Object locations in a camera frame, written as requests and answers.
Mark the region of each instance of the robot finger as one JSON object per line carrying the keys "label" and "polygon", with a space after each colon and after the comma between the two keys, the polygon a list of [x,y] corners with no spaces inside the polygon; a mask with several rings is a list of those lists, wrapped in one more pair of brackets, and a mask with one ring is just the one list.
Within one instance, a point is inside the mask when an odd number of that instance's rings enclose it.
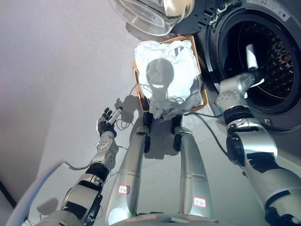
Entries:
{"label": "robot finger", "polygon": [[105,110],[104,110],[104,113],[107,114],[107,112],[109,111],[110,109],[107,107]]}
{"label": "robot finger", "polygon": [[108,118],[111,116],[112,112],[113,112],[112,110],[109,110],[109,111],[107,112],[107,117],[108,117]]}

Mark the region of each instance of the white cloth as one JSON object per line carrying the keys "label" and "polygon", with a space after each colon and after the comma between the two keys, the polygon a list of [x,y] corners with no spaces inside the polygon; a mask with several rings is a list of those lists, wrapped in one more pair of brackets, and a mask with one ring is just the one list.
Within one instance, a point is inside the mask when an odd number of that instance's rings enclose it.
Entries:
{"label": "white cloth", "polygon": [[189,40],[143,41],[135,49],[139,83],[154,118],[171,119],[201,104],[201,80]]}

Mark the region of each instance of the wicker basket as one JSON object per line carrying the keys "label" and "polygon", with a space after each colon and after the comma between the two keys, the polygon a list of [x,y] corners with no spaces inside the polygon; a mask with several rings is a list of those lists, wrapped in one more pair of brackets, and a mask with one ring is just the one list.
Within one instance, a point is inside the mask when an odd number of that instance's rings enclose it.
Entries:
{"label": "wicker basket", "polygon": [[[163,41],[161,43],[172,43],[174,41],[183,41],[183,40],[190,40],[191,41],[191,48],[193,51],[194,56],[196,57],[197,60],[197,64],[198,64],[198,70],[201,72],[200,66],[199,66],[199,57],[198,57],[198,53],[197,53],[197,49],[196,49],[196,44],[194,42],[194,38],[192,35],[186,35],[186,36],[179,36],[173,39],[169,39],[166,41]],[[139,85],[139,71],[137,69],[137,65],[136,62],[134,60],[131,61],[131,65],[132,65],[132,69],[133,69],[133,73],[134,73],[134,78],[135,78],[135,82],[136,82],[136,87],[135,87],[135,96],[139,97],[140,99],[140,105],[141,105],[141,109],[144,112],[149,112],[149,100],[144,96],[144,94],[142,93],[141,89],[140,89],[140,85]],[[203,100],[203,104],[200,106],[196,106],[193,107],[191,109],[191,111],[198,111],[204,107],[206,107],[208,105],[208,97],[207,97],[207,92],[206,89],[204,87],[204,85],[202,85],[202,89],[201,89],[201,96],[202,96],[202,100]]]}

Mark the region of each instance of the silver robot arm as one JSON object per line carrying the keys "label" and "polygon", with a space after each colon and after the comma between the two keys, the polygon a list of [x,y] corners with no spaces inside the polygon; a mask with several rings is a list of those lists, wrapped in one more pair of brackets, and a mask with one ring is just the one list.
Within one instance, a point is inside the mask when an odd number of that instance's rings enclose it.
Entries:
{"label": "silver robot arm", "polygon": [[115,167],[115,156],[119,148],[115,143],[116,132],[113,124],[121,111],[122,108],[113,114],[109,108],[104,111],[97,125],[100,142],[89,168],[67,192],[61,210],[50,214],[38,226],[93,225],[100,209],[103,185]]}
{"label": "silver robot arm", "polygon": [[277,146],[248,108],[245,92],[261,79],[257,70],[221,82],[217,105],[227,124],[227,156],[247,176],[270,225],[301,223],[301,179],[276,164]]}

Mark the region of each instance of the metal leg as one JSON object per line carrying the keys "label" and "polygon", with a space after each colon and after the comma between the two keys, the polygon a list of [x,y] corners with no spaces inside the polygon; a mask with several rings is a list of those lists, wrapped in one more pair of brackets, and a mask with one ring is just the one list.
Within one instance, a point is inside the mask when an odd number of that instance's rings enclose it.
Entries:
{"label": "metal leg", "polygon": [[142,126],[131,140],[110,194],[105,213],[108,225],[136,215],[145,137],[148,134],[149,128]]}
{"label": "metal leg", "polygon": [[177,126],[177,134],[181,135],[180,214],[212,218],[209,185],[197,143],[186,128]]}

